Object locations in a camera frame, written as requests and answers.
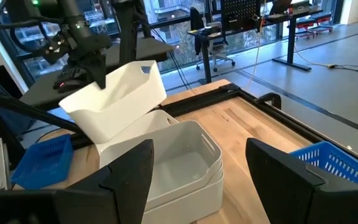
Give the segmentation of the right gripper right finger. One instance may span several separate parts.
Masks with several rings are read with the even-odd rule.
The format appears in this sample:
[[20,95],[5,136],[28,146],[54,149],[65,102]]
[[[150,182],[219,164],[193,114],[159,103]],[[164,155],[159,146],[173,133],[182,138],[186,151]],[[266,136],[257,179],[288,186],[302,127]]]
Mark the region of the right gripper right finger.
[[357,183],[255,138],[246,160],[271,224],[358,224]]

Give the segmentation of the black frame post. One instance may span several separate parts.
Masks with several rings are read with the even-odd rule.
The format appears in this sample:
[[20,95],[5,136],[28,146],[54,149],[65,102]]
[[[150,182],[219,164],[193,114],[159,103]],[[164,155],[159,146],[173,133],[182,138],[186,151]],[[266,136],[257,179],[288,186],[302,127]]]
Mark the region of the black frame post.
[[120,27],[121,41],[119,64],[125,65],[136,60],[137,29],[141,23],[139,0],[112,0],[115,15]]
[[0,95],[0,107],[61,127],[77,134],[84,134],[75,123],[27,105],[10,96]]

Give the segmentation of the silver aluminium extrusion bar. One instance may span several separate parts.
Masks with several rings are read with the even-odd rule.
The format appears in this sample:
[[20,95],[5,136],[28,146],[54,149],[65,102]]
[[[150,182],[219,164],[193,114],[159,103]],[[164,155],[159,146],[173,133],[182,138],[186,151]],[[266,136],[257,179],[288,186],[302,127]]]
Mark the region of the silver aluminium extrusion bar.
[[11,190],[10,162],[7,146],[0,138],[0,190]]

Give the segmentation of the black office chair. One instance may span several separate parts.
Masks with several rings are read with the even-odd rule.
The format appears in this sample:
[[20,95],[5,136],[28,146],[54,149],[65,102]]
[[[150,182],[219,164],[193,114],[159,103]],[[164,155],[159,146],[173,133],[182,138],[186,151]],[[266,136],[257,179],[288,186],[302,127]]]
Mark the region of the black office chair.
[[218,60],[225,62],[230,61],[232,66],[236,65],[236,62],[223,52],[224,46],[227,45],[228,42],[225,37],[219,37],[219,35],[221,35],[221,26],[220,21],[205,24],[199,10],[195,7],[190,8],[190,31],[188,31],[188,34],[195,38],[195,54],[199,55],[201,53],[202,37],[213,37],[213,39],[206,41],[206,46],[208,59],[213,60],[214,72],[218,70]]

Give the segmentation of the black table edge frame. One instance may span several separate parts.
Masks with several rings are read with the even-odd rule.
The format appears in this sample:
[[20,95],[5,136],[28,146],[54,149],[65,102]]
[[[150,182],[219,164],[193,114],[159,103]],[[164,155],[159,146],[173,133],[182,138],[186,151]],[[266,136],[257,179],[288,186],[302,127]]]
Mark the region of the black table edge frame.
[[174,100],[171,103],[161,103],[157,106],[158,109],[164,110],[168,114],[177,117],[187,113],[194,112],[196,110],[203,109],[208,106],[215,105],[217,103],[230,100],[231,98],[239,97],[244,101],[251,104],[266,115],[282,123],[295,133],[299,134],[303,138],[309,140],[309,142],[317,143],[320,141],[329,141],[333,145],[339,147],[346,153],[356,157],[358,159],[358,153],[353,150],[346,149],[342,144],[339,144],[335,140],[325,136],[317,130],[307,126],[306,124],[298,121],[294,117],[286,114],[282,110],[274,108],[270,102],[257,104],[254,100],[257,98],[254,95],[244,91],[234,83],[228,83],[219,87],[213,87],[211,90],[204,91],[202,93],[195,93],[193,89],[188,90],[192,93],[192,96],[186,96],[179,100]]

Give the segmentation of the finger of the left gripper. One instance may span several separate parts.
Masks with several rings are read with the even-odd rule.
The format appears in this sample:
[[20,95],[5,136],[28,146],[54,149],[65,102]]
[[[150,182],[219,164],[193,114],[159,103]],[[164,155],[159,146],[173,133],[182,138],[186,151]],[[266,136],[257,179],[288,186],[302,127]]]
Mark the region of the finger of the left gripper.
[[106,87],[106,57],[100,52],[88,58],[88,66],[94,81],[101,90]]

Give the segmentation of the black keyboard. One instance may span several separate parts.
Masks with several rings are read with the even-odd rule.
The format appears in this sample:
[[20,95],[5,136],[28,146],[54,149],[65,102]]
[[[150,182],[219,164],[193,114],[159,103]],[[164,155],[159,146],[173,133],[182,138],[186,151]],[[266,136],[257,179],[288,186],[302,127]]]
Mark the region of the black keyboard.
[[53,89],[58,90],[59,85],[67,80],[80,80],[86,84],[86,71],[80,67],[65,65],[53,83]]

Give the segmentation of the dark laptop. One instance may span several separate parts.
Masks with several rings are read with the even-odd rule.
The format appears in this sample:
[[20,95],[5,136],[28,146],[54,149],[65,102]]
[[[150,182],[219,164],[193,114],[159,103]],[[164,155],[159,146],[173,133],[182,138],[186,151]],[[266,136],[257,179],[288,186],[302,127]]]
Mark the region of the dark laptop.
[[291,7],[292,0],[273,0],[273,6],[270,10],[270,15],[284,14]]

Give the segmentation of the black standing desk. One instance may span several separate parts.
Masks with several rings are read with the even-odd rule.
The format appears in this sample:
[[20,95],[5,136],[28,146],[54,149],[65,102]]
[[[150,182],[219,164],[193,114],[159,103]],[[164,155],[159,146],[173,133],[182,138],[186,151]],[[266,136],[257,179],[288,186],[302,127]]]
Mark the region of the black standing desk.
[[300,69],[300,70],[302,70],[304,72],[310,72],[311,71],[311,67],[306,66],[306,65],[301,65],[301,64],[295,63],[293,61],[294,49],[295,49],[296,20],[298,18],[305,17],[305,16],[311,16],[313,14],[318,14],[320,12],[323,12],[323,10],[318,7],[316,9],[308,11],[308,12],[302,12],[302,13],[298,13],[298,14],[290,13],[287,16],[286,19],[281,20],[281,22],[284,22],[284,21],[289,22],[287,58],[282,59],[281,57],[276,57],[276,58],[272,59],[273,62],[277,62],[277,63],[280,63],[282,65],[288,66],[288,67],[297,68],[297,69]]
[[227,44],[225,40],[225,35],[222,32],[214,32],[218,30],[219,27],[205,27],[197,30],[190,30],[188,34],[195,37],[195,43],[200,43],[200,52],[203,58],[203,68],[204,68],[204,78],[199,79],[198,82],[202,85],[212,82],[210,60],[213,60],[213,71],[217,72],[217,61],[230,61],[232,66],[235,66],[236,63],[233,59],[227,57],[225,54],[221,53],[221,49],[214,50],[217,47],[224,47]]

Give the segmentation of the black pegboard panel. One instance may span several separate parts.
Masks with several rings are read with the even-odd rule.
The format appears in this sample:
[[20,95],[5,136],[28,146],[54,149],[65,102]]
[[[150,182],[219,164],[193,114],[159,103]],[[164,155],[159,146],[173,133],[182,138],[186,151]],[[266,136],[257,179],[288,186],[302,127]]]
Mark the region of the black pegboard panel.
[[225,32],[259,28],[260,0],[221,0],[222,27]]

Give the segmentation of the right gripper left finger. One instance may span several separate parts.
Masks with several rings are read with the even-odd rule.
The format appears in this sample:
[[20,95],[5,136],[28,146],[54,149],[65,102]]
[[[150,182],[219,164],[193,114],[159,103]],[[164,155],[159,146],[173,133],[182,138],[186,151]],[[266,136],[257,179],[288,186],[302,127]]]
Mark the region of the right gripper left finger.
[[73,184],[86,192],[74,206],[73,224],[141,224],[154,167],[154,142],[146,139]]

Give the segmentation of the blue slotted plastic basket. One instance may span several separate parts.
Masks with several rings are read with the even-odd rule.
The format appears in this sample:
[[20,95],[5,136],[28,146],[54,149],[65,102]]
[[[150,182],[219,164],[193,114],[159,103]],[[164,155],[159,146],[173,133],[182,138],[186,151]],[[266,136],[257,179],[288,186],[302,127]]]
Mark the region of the blue slotted plastic basket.
[[67,178],[72,159],[69,134],[33,144],[17,165],[11,182],[31,190],[59,183]]
[[290,153],[343,179],[358,184],[358,159],[327,141],[321,141]]

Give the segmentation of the black computer mouse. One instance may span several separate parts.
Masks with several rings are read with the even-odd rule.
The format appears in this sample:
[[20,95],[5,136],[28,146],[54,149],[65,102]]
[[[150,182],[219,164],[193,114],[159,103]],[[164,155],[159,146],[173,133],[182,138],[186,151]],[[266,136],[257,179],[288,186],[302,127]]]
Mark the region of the black computer mouse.
[[59,93],[64,93],[68,91],[77,90],[79,88],[83,88],[85,86],[85,82],[80,80],[67,80],[62,82],[58,87]]

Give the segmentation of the red rolling stool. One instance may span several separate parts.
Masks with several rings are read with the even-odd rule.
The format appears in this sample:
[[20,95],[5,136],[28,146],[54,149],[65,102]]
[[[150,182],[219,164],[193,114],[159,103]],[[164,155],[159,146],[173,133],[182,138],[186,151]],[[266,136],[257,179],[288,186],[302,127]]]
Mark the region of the red rolling stool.
[[314,19],[300,19],[296,22],[296,32],[295,32],[295,40],[299,38],[306,37],[309,39],[312,37],[315,38],[316,34],[310,30],[310,27],[313,27],[315,24]]
[[311,16],[310,19],[314,20],[316,27],[310,28],[310,31],[316,34],[319,34],[324,31],[332,32],[333,26],[330,24],[331,18],[331,12],[322,12]]

